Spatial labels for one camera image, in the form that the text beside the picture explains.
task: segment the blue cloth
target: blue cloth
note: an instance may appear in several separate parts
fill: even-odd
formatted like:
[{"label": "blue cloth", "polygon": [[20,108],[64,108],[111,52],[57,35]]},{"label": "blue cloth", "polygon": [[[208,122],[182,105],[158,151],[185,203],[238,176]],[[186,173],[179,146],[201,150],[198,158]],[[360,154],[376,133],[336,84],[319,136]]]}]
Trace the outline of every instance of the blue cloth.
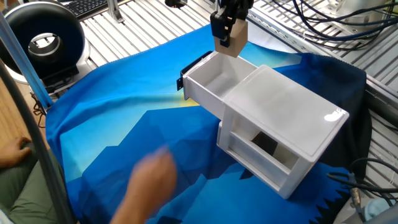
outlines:
[{"label": "blue cloth", "polygon": [[[393,205],[395,205],[396,201],[391,200],[391,203]],[[374,200],[370,201],[365,206],[365,209],[364,209],[366,221],[371,220],[372,218],[378,216],[380,213],[386,211],[389,208],[390,208],[390,206],[387,204],[387,202],[383,198],[374,199]]]},{"label": "blue cloth", "polygon": [[[164,144],[176,160],[178,185],[148,223],[328,223],[334,218],[325,214],[343,206],[348,191],[326,173],[347,173],[344,168],[316,164],[284,200],[216,146],[219,120],[176,91],[180,70],[213,47],[209,26],[193,31],[92,71],[52,106],[47,141],[65,170],[81,223],[108,223],[134,164]],[[241,56],[257,66],[301,68],[307,65],[302,58],[309,57],[250,43]],[[279,71],[289,74],[291,66]],[[327,80],[322,73],[291,73],[288,77],[314,92]]]}]

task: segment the black cable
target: black cable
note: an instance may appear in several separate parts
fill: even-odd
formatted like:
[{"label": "black cable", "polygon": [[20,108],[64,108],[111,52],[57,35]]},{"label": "black cable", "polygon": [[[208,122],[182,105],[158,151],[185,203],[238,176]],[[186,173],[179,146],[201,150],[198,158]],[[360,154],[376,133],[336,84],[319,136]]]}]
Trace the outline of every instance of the black cable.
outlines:
[{"label": "black cable", "polygon": [[366,222],[366,219],[365,219],[365,216],[363,215],[363,213],[359,213],[358,215],[359,215],[359,218],[361,219],[361,221],[362,221],[363,223],[365,223],[365,222]]},{"label": "black cable", "polygon": [[[285,9],[286,11],[288,11],[288,12],[290,12],[290,13],[296,15],[296,16],[299,16],[299,17],[302,19],[303,23],[304,23],[312,32],[314,32],[315,34],[319,35],[319,37],[312,36],[314,39],[326,40],[326,41],[349,41],[349,40],[367,40],[367,39],[369,40],[369,39],[370,39],[370,42],[368,42],[367,44],[359,44],[358,46],[355,46],[355,47],[352,47],[352,48],[342,48],[342,47],[331,47],[331,46],[327,46],[327,45],[318,43],[318,42],[316,42],[316,41],[314,41],[314,40],[310,40],[310,39],[308,39],[308,38],[305,37],[307,40],[309,40],[310,42],[313,42],[314,44],[322,45],[322,46],[324,46],[324,47],[327,47],[327,48],[333,49],[333,50],[358,50],[358,49],[360,49],[360,48],[363,48],[363,47],[369,45],[371,42],[373,42],[373,41],[378,37],[378,35],[379,35],[386,27],[389,27],[389,26],[391,26],[391,25],[394,25],[394,24],[398,23],[398,17],[393,17],[392,19],[390,19],[390,17],[391,17],[390,14],[387,15],[387,18],[388,18],[388,19],[384,19],[384,20],[377,21],[377,22],[365,23],[365,24],[358,24],[358,23],[355,23],[355,24],[354,24],[354,23],[346,23],[346,22],[341,22],[341,21],[340,21],[340,20],[346,19],[346,18],[348,18],[348,17],[354,16],[354,15],[357,15],[357,14],[362,14],[362,13],[364,13],[364,12],[369,12],[369,11],[375,11],[375,10],[377,10],[377,9],[385,8],[385,7],[387,7],[387,6],[389,7],[389,10],[388,10],[388,11],[389,11],[389,12],[392,12],[393,6],[398,5],[398,3],[396,3],[395,1],[394,1],[393,3],[391,3],[391,4],[385,4],[385,5],[383,5],[383,6],[376,6],[376,7],[372,7],[372,8],[369,8],[369,9],[358,10],[358,11],[353,12],[353,13],[347,15],[347,16],[342,16],[342,17],[337,17],[337,18],[331,18],[331,17],[329,17],[329,16],[323,14],[322,12],[319,12],[318,10],[316,10],[315,8],[313,8],[311,5],[309,5],[309,4],[308,4],[307,2],[305,2],[304,0],[300,0],[300,1],[301,1],[301,7],[302,7],[302,4],[304,4],[304,5],[306,5],[309,9],[313,10],[315,13],[319,13],[321,16],[325,17],[326,19],[305,17],[304,14],[303,14],[303,9],[300,10],[300,9],[298,8],[298,5],[297,5],[296,0],[292,0],[292,1],[294,2],[294,7],[295,7],[295,10],[296,10],[297,12],[293,12],[293,11],[291,11],[290,9],[287,9],[286,7],[284,7],[283,5],[281,5],[280,3],[278,3],[276,0],[272,0],[272,1],[273,1],[276,5],[278,5],[279,7],[281,7],[282,9]],[[339,22],[339,23],[341,23],[341,24],[349,24],[349,25],[353,25],[353,26],[369,26],[369,25],[372,25],[372,24],[382,24],[382,25],[379,26],[379,27],[377,27],[377,28],[375,28],[375,29],[372,29],[372,30],[369,30],[369,31],[367,31],[367,32],[363,32],[363,33],[360,33],[360,34],[347,35],[347,36],[345,36],[345,37],[333,37],[333,36],[324,35],[324,34],[322,34],[321,32],[315,30],[315,28],[313,28],[308,22],[314,22],[314,23],[321,23],[321,22]]]},{"label": "black cable", "polygon": [[[398,174],[398,169],[395,168],[393,165],[388,164],[388,163],[386,163],[386,162],[384,162],[384,161],[381,161],[381,160],[379,160],[379,159],[373,159],[373,158],[360,158],[360,159],[355,160],[355,161],[350,165],[350,167],[349,167],[350,173],[352,173],[353,166],[354,166],[357,162],[361,162],[361,161],[363,161],[363,162],[366,162],[366,161],[368,161],[368,162],[376,162],[376,163],[378,163],[378,164],[382,164],[382,165],[384,165],[384,166],[390,168],[391,170],[393,170],[395,173]],[[384,189],[384,188],[374,187],[374,186],[370,187],[370,186],[368,186],[367,184],[354,184],[354,183],[352,183],[352,182],[350,182],[350,181],[348,181],[348,180],[343,180],[343,179],[341,179],[341,178],[338,178],[338,177],[346,177],[346,178],[348,179],[348,178],[349,178],[349,175],[348,175],[348,174],[342,174],[342,173],[338,173],[338,172],[330,172],[330,173],[327,174],[327,176],[328,176],[330,179],[332,179],[332,180],[334,180],[334,181],[337,181],[337,182],[339,182],[339,183],[341,183],[341,184],[345,184],[345,185],[350,186],[350,187],[357,187],[357,188],[359,188],[359,189],[361,189],[361,190],[367,190],[367,191],[369,191],[369,192],[377,192],[377,193],[398,193],[398,189],[397,189],[397,188],[388,188],[388,189]],[[364,180],[361,180],[361,179],[356,179],[356,180],[359,180],[359,181],[358,181],[359,183],[362,183],[362,182],[364,181]]]},{"label": "black cable", "polygon": [[37,126],[39,128],[45,128],[45,126],[41,126],[41,122],[42,122],[42,118],[43,116],[45,116],[45,113],[43,111],[43,108],[39,107],[39,102],[37,101],[36,97],[34,96],[33,93],[30,94],[30,96],[33,98],[33,100],[35,101],[35,105],[33,106],[33,114],[36,116],[40,116],[39,118],[39,122],[37,123]]},{"label": "black cable", "polygon": [[[373,184],[371,184],[371,183],[369,183],[369,182],[367,182],[365,180],[359,179],[359,178],[355,179],[355,181],[357,181],[360,184],[367,185],[368,187],[372,187],[373,186]],[[379,198],[383,198],[387,202],[388,206],[390,206],[390,207],[393,206],[393,204],[391,203],[391,200],[395,200],[396,201],[394,196],[392,196],[390,193],[380,193],[380,194],[377,194],[377,192],[370,192],[370,193],[375,195],[375,196],[377,196],[377,197],[379,197]]]},{"label": "black cable", "polygon": [[[382,5],[382,6],[376,6],[376,7],[372,7],[372,8],[369,8],[369,9],[360,9],[360,10],[358,10],[358,11],[352,12],[351,14],[348,14],[348,15],[345,15],[345,16],[341,16],[341,17],[337,17],[337,18],[332,18],[332,17],[330,17],[330,16],[328,16],[328,15],[326,15],[326,14],[324,14],[324,13],[318,11],[318,10],[316,10],[314,7],[312,7],[311,5],[309,5],[309,4],[308,4],[307,2],[305,2],[304,0],[300,0],[300,1],[301,1],[302,3],[304,3],[309,9],[311,9],[311,10],[313,10],[314,12],[318,13],[319,15],[321,15],[321,16],[327,18],[327,19],[320,19],[320,18],[311,18],[311,17],[306,17],[306,16],[304,16],[304,18],[306,18],[306,20],[312,21],[312,22],[317,22],[317,23],[321,23],[321,22],[339,22],[339,23],[341,23],[341,24],[350,25],[350,26],[368,26],[368,25],[370,25],[370,24],[369,24],[369,23],[350,23],[350,22],[342,22],[341,20],[347,19],[347,18],[352,17],[352,16],[356,16],[356,15],[359,15],[359,14],[362,14],[362,13],[365,13],[365,12],[375,11],[375,10],[377,10],[377,9],[384,9],[384,8],[387,7],[387,6],[396,6],[396,5],[398,5],[398,3],[385,4],[385,5]],[[291,11],[290,9],[287,9],[286,7],[284,7],[283,5],[281,5],[280,3],[278,3],[277,0],[272,0],[272,2],[275,3],[276,5],[278,5],[279,7],[281,7],[282,9],[286,10],[287,12],[289,12],[289,13],[295,15],[295,16],[299,16],[299,15],[300,15],[300,14],[297,13],[297,12],[294,12],[294,11]],[[386,22],[386,21],[387,21],[387,20],[381,20],[381,21],[378,21],[378,23],[383,23],[383,22]]]},{"label": "black cable", "polygon": [[35,119],[30,113],[29,107],[26,105],[24,98],[18,90],[14,80],[8,74],[4,64],[0,60],[0,77],[3,80],[8,92],[14,100],[22,119],[25,122],[26,128],[32,138],[35,152],[42,172],[44,174],[47,187],[49,188],[51,200],[54,205],[55,213],[57,214],[58,222],[62,224],[74,223],[71,210],[68,203],[68,198],[65,190],[62,189],[57,176],[55,175],[54,166],[50,160],[47,148],[42,139],[39,128],[36,125]]},{"label": "black cable", "polygon": [[381,13],[381,14],[384,14],[384,15],[386,15],[386,16],[394,16],[394,17],[398,17],[398,15],[394,15],[394,14],[397,14],[397,13],[395,13],[395,12],[383,12],[383,11],[379,11],[379,10],[374,10],[375,12],[378,12],[378,13]]},{"label": "black cable", "polygon": [[384,124],[383,122],[380,122],[380,123],[381,123],[382,125],[384,125],[384,127],[390,129],[391,131],[396,131],[396,132],[398,132],[398,128],[395,128],[395,127],[386,125],[386,124]]},{"label": "black cable", "polygon": [[383,25],[381,25],[381,26],[379,26],[379,27],[377,27],[377,28],[375,28],[375,29],[373,29],[373,30],[365,31],[365,32],[362,32],[362,33],[360,33],[360,34],[348,35],[348,36],[344,36],[344,37],[332,37],[332,36],[323,34],[323,33],[319,32],[319,31],[317,31],[314,27],[312,27],[312,26],[307,22],[307,20],[305,19],[304,15],[303,15],[302,12],[300,11],[299,5],[297,4],[296,0],[292,0],[292,1],[293,1],[293,4],[294,4],[294,7],[296,8],[296,11],[297,11],[298,16],[301,18],[301,20],[303,21],[303,23],[304,23],[309,29],[310,29],[313,33],[315,33],[315,34],[317,34],[317,35],[319,35],[319,36],[321,36],[321,37],[324,37],[324,38],[329,38],[329,39],[331,39],[331,40],[340,40],[340,41],[352,40],[352,38],[361,37],[361,36],[364,36],[364,35],[369,35],[369,34],[372,34],[372,33],[374,33],[374,32],[381,31],[381,30],[385,29],[386,27],[389,27],[389,26],[394,25],[394,24],[397,23],[397,22],[387,22],[387,23],[385,23],[385,24],[383,24]]}]

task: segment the blurred hand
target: blurred hand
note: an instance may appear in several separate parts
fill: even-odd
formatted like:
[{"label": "blurred hand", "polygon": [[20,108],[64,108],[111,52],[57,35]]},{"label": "blurred hand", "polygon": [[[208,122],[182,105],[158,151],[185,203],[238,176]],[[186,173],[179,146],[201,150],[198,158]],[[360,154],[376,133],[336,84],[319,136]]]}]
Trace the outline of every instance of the blurred hand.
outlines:
[{"label": "blurred hand", "polygon": [[28,138],[16,138],[0,149],[0,168],[11,168],[31,153],[30,148],[21,149],[23,144],[31,142]]},{"label": "blurred hand", "polygon": [[144,223],[171,196],[176,183],[177,171],[168,149],[143,158],[134,167],[112,223]]}]

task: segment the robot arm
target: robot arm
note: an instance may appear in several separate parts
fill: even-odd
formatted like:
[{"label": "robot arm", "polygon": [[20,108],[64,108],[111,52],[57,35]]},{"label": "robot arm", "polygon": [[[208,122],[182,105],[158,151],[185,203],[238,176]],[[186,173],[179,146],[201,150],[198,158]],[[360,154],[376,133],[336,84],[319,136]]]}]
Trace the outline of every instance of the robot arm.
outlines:
[{"label": "robot arm", "polygon": [[[188,0],[165,0],[169,7],[181,8]],[[210,16],[211,31],[214,37],[220,39],[220,45],[229,47],[232,27],[236,19],[245,20],[249,9],[253,7],[254,0],[221,0],[220,9]]]}]

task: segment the metal pole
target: metal pole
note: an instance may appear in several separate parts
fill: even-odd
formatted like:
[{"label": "metal pole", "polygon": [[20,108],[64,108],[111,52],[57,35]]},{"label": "metal pole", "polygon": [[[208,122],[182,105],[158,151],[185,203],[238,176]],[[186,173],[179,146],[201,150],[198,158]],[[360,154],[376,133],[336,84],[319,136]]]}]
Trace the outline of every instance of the metal pole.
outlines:
[{"label": "metal pole", "polygon": [[55,213],[57,214],[58,222],[60,224],[73,224],[73,216],[69,207],[69,201],[65,189],[61,186],[57,175],[55,174],[54,166],[50,160],[49,153],[43,142],[42,135],[37,127],[36,121],[29,110],[24,98],[18,90],[15,81],[8,74],[5,66],[0,60],[0,77],[7,87],[14,103],[16,104],[22,119],[25,122],[26,128],[32,138],[35,147],[36,157],[42,167],[45,182],[50,192],[51,200],[54,205]]},{"label": "metal pole", "polygon": [[122,15],[120,14],[118,0],[107,0],[108,1],[108,13],[118,23],[124,22]]},{"label": "metal pole", "polygon": [[2,13],[0,13],[0,39],[44,109],[48,109],[53,102]]}]

